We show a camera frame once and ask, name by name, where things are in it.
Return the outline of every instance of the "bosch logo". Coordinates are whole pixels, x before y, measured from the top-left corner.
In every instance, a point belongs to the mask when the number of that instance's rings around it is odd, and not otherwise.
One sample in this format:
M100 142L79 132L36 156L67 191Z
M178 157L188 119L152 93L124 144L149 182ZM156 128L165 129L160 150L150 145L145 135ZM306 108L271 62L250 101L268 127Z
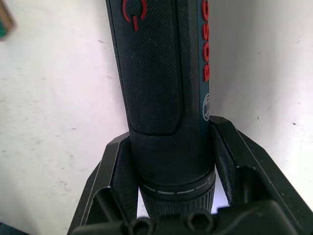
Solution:
M210 96L206 94L202 107L202 116L205 121L209 121L210 118Z
M131 19L127 15L126 4L127 4L127 0L123 0L123 15L124 15L125 20L128 23L130 23ZM141 0L141 4L142 4L142 12L140 15L140 19L143 20L147 14L147 2L146 2L146 0ZM137 16L133 16L133 23L134 23L134 31L138 31Z
M202 26L202 38L205 41L203 44L203 60L205 61L205 66L203 67L203 81L206 82L210 78L210 45L209 45L209 3L207 0L203 0L201 4L202 17L205 20L205 23Z

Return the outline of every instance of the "red power symbol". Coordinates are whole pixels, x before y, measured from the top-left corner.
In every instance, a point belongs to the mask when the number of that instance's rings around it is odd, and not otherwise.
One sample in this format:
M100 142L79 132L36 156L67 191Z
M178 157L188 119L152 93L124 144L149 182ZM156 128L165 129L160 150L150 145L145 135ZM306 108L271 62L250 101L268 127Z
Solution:
M126 3L127 0L123 0L123 15L126 19L126 21L129 23L131 20L129 19L127 12L126 12ZM140 19L143 20L147 14L147 3L146 0L141 0L142 4L142 13L140 15ZM138 30L138 24L137 24L137 16L133 16L133 22L134 22L134 30Z

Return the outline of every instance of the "bosch cordless screwdriver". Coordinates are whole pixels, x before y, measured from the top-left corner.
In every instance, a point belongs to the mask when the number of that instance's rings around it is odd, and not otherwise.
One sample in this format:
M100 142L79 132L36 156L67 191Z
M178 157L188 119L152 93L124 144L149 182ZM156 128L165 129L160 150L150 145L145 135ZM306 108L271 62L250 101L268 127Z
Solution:
M211 210L206 0L107 0L131 158L150 217Z

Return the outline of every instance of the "white marking line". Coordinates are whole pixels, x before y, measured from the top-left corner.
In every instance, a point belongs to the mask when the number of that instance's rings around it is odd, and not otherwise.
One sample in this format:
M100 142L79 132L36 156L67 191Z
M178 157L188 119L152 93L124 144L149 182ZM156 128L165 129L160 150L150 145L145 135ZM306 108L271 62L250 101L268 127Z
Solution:
M144 185L144 187L145 187L145 188L147 188L147 189L149 189L149 190L151 190L151 191L153 191L153 192L155 192L155 191L156 191L155 189L150 188L150 187L148 187L148 186L146 186L146 185Z
M188 191L184 191L184 192L177 192L177 194L184 194L184 193L189 193L189 192L192 192L192 191L194 191L194 189L188 190Z
M158 193L161 193L161 194L168 194L168 195L174 195L173 192L162 192L162 191L157 191Z
M197 187L196 189L199 189L199 188L201 188L201 187L205 186L206 184L207 184L207 182L205 182L203 185L201 185L201 186Z

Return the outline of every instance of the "white wall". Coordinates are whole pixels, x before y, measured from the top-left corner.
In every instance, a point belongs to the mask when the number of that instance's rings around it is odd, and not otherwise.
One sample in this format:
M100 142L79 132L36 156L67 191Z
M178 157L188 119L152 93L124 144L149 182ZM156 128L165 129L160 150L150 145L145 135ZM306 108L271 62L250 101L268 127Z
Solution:
M212 113L313 209L313 1L210 3ZM65 235L106 144L127 131L105 0L7 4L18 28L0 43L0 221Z

